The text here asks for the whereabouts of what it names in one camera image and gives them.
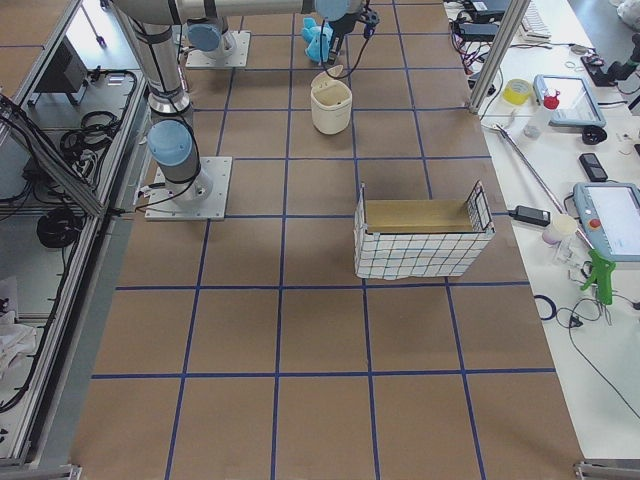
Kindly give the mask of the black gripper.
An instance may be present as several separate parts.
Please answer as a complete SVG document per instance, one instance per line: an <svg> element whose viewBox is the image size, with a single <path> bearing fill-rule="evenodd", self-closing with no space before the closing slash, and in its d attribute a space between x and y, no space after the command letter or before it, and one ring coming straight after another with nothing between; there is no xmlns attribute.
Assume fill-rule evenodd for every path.
<svg viewBox="0 0 640 480"><path fill-rule="evenodd" d="M329 42L329 61L337 60L342 51L344 36L354 30L356 23L360 20L361 11L362 9L358 8L355 12L347 13L335 21L335 33L332 34Z"/></svg>

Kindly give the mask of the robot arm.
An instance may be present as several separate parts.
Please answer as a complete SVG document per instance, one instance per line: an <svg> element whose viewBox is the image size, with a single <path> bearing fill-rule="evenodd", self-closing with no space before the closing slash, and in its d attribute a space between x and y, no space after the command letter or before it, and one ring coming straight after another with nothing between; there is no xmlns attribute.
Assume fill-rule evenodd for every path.
<svg viewBox="0 0 640 480"><path fill-rule="evenodd" d="M226 17L188 20L187 37L193 47L211 58L230 56L236 48Z"/></svg>
<svg viewBox="0 0 640 480"><path fill-rule="evenodd" d="M321 16L317 27L304 21L302 35L306 53L323 67L335 63L344 38L358 23L370 39L379 23L377 12L367 1L115 1L114 12L127 35L143 74L149 83L151 112L158 118L184 122L191 101L179 74L173 28L185 26L193 46L201 52L223 54L231 38L229 16L310 14Z"/></svg>

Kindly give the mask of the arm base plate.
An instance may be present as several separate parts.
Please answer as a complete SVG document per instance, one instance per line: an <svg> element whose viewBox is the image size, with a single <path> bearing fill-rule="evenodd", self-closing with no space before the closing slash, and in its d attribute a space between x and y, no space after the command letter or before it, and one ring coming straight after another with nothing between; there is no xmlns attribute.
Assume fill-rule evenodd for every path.
<svg viewBox="0 0 640 480"><path fill-rule="evenodd" d="M189 30L191 50L187 69L244 68L248 61L251 32L227 30L224 33L205 26Z"/></svg>
<svg viewBox="0 0 640 480"><path fill-rule="evenodd" d="M201 157L200 173L192 184L167 183L159 167L155 182L164 186L151 191L148 221L221 221L225 217L230 185L231 157Z"/></svg>

